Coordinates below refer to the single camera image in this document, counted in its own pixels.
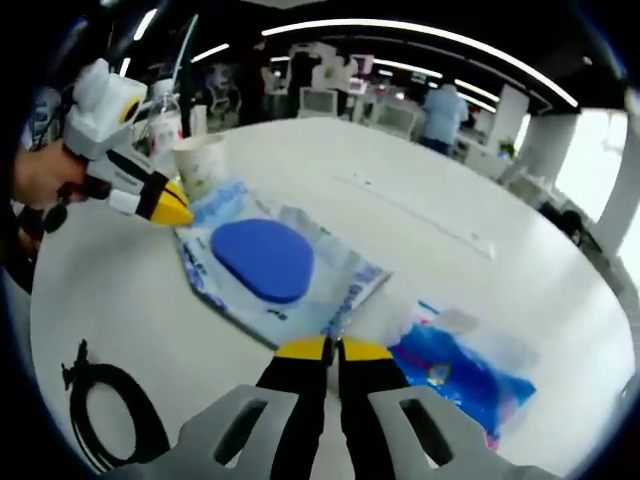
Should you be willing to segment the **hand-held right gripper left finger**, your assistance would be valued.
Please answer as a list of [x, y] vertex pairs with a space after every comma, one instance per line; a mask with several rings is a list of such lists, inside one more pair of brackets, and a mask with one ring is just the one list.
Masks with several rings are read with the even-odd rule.
[[240, 385], [184, 424], [178, 479], [308, 479], [324, 429], [333, 341], [278, 348], [255, 385]]

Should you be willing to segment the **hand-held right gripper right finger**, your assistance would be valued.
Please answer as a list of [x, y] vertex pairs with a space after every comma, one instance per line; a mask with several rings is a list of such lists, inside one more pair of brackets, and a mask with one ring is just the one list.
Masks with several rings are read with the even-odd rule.
[[482, 426], [426, 386], [412, 387], [385, 347], [343, 337], [341, 428], [357, 479], [548, 479], [489, 448]]

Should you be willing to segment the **person's left hand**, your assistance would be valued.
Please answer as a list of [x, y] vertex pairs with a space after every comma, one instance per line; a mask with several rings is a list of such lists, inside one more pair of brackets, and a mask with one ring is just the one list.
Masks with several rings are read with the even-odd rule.
[[83, 187], [85, 179], [86, 163], [62, 139], [38, 151], [20, 146], [13, 161], [9, 198], [42, 210], [63, 189], [71, 203], [81, 203], [89, 198]]

